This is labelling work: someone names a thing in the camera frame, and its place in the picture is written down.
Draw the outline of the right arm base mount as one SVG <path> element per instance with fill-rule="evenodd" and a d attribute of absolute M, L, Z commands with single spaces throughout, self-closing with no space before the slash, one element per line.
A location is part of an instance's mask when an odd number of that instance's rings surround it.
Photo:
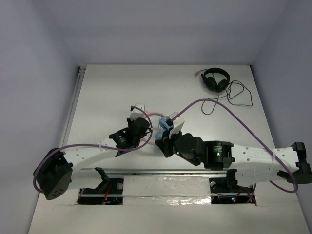
<path fill-rule="evenodd" d="M 214 205 L 227 204 L 254 204 L 256 198 L 253 185 L 243 187 L 236 180 L 237 169 L 230 169 L 225 177 L 209 178 L 211 203 Z"/>

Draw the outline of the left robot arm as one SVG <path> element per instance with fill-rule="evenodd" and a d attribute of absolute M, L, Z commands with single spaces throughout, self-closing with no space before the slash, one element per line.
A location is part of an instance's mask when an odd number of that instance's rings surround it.
<path fill-rule="evenodd" d="M 144 118 L 127 119 L 128 127 L 110 134 L 98 144 L 73 144 L 51 149 L 34 171 L 34 186 L 46 200 L 53 200 L 70 187 L 72 175 L 104 159 L 140 149 L 140 140 L 151 132 Z"/>

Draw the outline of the blue pink cat-ear headphones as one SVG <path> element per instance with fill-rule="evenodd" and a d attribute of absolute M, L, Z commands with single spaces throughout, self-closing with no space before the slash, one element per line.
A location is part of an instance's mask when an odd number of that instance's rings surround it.
<path fill-rule="evenodd" d="M 163 132 L 169 130 L 170 126 L 167 124 L 167 119 L 169 116 L 164 115 L 163 113 L 159 112 L 145 112 L 148 117 L 150 116 L 158 116 L 158 122 L 157 122 L 157 131 L 153 134 L 154 139 L 150 139 L 147 144 L 149 145 L 155 145 L 155 140 L 159 140 L 162 138 Z"/>

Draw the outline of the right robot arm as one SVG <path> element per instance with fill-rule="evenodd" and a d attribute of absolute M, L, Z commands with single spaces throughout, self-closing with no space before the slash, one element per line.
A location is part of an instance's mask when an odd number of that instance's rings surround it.
<path fill-rule="evenodd" d="M 295 179 L 298 184 L 312 181 L 312 171 L 302 142 L 273 149 L 269 153 L 263 148 L 226 141 L 203 141 L 189 133 L 170 135 L 165 131 L 161 138 L 155 140 L 155 144 L 165 157 L 177 155 L 194 166 L 202 164 L 211 171 L 225 170 L 225 186 L 232 192 L 242 186 L 273 180 L 292 183 Z"/>

